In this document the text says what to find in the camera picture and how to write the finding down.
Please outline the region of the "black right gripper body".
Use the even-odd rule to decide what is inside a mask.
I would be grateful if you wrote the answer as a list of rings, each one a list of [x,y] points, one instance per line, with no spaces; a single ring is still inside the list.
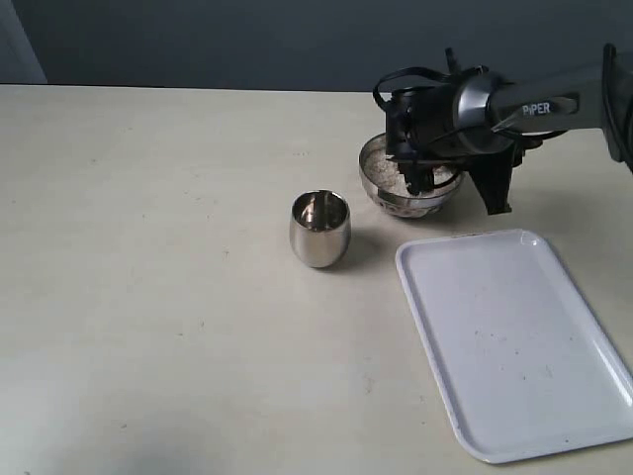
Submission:
[[[455,130],[460,85],[414,86],[392,92],[386,112],[386,153],[431,159],[456,159],[465,148]]]

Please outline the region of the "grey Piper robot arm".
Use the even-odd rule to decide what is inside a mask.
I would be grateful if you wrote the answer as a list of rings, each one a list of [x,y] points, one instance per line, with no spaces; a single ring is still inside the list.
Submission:
[[[572,130],[600,129],[611,158],[632,163],[632,55],[607,44],[597,64],[516,83],[483,65],[463,69],[452,49],[448,70],[409,67],[380,84],[406,77],[426,86],[372,95],[386,116],[386,154],[412,195],[438,188],[439,166],[468,172],[487,212],[510,212],[512,170],[529,149]]]

